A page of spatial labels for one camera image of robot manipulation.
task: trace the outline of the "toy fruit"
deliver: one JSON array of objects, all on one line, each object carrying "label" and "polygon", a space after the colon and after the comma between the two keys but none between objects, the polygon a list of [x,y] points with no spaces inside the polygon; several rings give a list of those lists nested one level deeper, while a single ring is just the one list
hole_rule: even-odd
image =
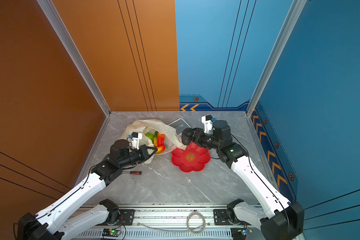
[{"label": "toy fruit", "polygon": [[160,154],[165,150],[165,145],[161,145],[157,147],[157,152],[156,154]]},{"label": "toy fruit", "polygon": [[153,135],[152,133],[147,132],[145,135],[146,135],[152,142],[154,142],[154,135]]},{"label": "toy fruit", "polygon": [[165,134],[158,133],[157,135],[157,145],[161,146],[164,144]]},{"label": "toy fruit", "polygon": [[156,131],[156,132],[155,132],[155,135],[154,135],[154,146],[155,146],[155,147],[158,146],[157,140],[158,140],[158,131]]}]

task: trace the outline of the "orange chevron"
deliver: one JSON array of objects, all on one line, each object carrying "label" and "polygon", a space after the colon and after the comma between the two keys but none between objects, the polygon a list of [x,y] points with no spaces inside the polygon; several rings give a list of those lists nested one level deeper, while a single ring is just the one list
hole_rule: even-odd
[{"label": "orange chevron", "polygon": [[185,104],[185,105],[184,105],[182,108],[180,108],[180,109],[185,112],[185,111],[187,111],[187,110],[185,110],[184,108],[186,108],[186,107],[188,107],[188,106],[189,106],[189,104]]},{"label": "orange chevron", "polygon": [[195,111],[196,111],[195,108],[196,108],[198,105],[199,105],[199,104],[196,104],[195,106],[193,106],[193,107],[191,108],[191,110],[195,112]]},{"label": "orange chevron", "polygon": [[283,182],[285,182],[285,184],[287,183],[287,180],[285,180],[282,176],[277,175],[277,185],[280,187],[280,180],[282,180]]},{"label": "orange chevron", "polygon": [[270,155],[276,157],[273,152],[268,151],[268,162],[269,162],[269,156],[270,156]]},{"label": "orange chevron", "polygon": [[265,134],[265,132],[260,131],[260,142],[261,142],[261,136],[262,136],[262,135],[267,136],[267,135]]},{"label": "orange chevron", "polygon": [[259,126],[262,127],[260,123],[256,123],[256,132],[259,132]]},{"label": "orange chevron", "polygon": [[253,124],[254,124],[254,119],[255,119],[255,118],[258,119],[259,117],[258,117],[258,116],[253,116]]},{"label": "orange chevron", "polygon": [[273,172],[273,174],[275,173],[275,167],[277,167],[278,169],[281,170],[280,166],[273,162],[272,163],[272,172]]}]

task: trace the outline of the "ventilation grille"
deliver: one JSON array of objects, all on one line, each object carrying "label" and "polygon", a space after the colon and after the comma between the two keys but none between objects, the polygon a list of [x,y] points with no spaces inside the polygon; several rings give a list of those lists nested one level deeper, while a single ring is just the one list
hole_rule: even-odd
[{"label": "ventilation grille", "polygon": [[[76,239],[98,239],[101,236],[102,228],[90,228],[88,231],[82,232],[77,235]],[[104,239],[122,239],[124,237],[124,231],[120,237],[104,237]],[[173,231],[173,232],[162,232],[150,229],[127,229],[127,234],[124,240],[142,240],[142,239],[190,239],[190,237],[196,238],[208,238],[208,239],[232,239],[231,230],[229,228],[213,228],[211,230],[206,229],[200,235],[193,235],[189,232]]]}]

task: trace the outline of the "aluminum frame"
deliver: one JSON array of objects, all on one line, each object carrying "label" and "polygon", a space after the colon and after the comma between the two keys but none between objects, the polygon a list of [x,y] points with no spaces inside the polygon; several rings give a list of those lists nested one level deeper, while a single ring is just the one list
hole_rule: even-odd
[{"label": "aluminum frame", "polygon": [[[253,207],[262,209],[260,204],[253,204]],[[71,217],[75,217],[93,208],[94,205],[83,205]],[[127,228],[146,228],[142,224],[154,228],[186,228],[187,217],[194,211],[201,213],[206,222],[206,228],[242,227],[243,225],[215,225],[213,210],[226,209],[226,204],[136,204],[119,205],[120,209],[134,209],[134,222]],[[202,225],[201,218],[191,218],[190,227]],[[92,228],[109,228],[108,225],[98,225]]]},{"label": "aluminum frame", "polygon": [[260,99],[261,94],[271,76],[274,67],[276,66],[277,61],[281,55],[281,52],[284,49],[285,44],[288,41],[289,36],[301,14],[301,11],[305,5],[307,0],[294,0],[289,8],[287,17],[284,20],[283,26],[279,32],[279,35],[276,39],[275,44],[273,45],[273,49],[271,54],[269,55],[268,61],[264,67],[263,73],[260,76],[259,82],[254,89],[253,95],[251,97],[250,103],[248,104],[246,113],[247,116],[250,116]]},{"label": "aluminum frame", "polygon": [[37,0],[44,14],[51,23],[53,29],[55,30],[60,41],[64,45],[68,54],[70,55],[73,63],[76,65],[81,76],[86,82],[88,88],[91,90],[91,93],[95,97],[97,103],[99,104],[101,110],[106,116],[110,116],[110,108],[104,99],[103,94],[101,93],[99,87],[97,86],[95,79],[88,69],[84,59],[82,58],[79,50],[77,49],[71,35],[69,34],[67,28],[65,27],[58,11],[56,10],[53,2],[51,0]]}]

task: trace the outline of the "mounting plate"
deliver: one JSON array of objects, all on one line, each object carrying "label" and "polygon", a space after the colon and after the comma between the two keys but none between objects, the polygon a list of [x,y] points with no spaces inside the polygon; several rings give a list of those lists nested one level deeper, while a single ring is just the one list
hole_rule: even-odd
[{"label": "mounting plate", "polygon": [[[217,226],[233,225],[229,222],[226,209],[214,209],[213,218],[215,220],[215,225]],[[244,221],[241,221],[239,224],[235,224],[235,225],[245,225],[245,224],[249,225],[249,223],[246,223]]]},{"label": "mounting plate", "polygon": [[[123,225],[125,226],[132,226],[133,219],[135,217],[135,210],[134,209],[119,209],[120,214],[123,216]],[[98,224],[98,226],[106,226],[109,225],[107,222],[103,222]],[[112,225],[109,226],[119,226],[120,225],[120,218],[117,219],[115,223],[112,223]]]}]

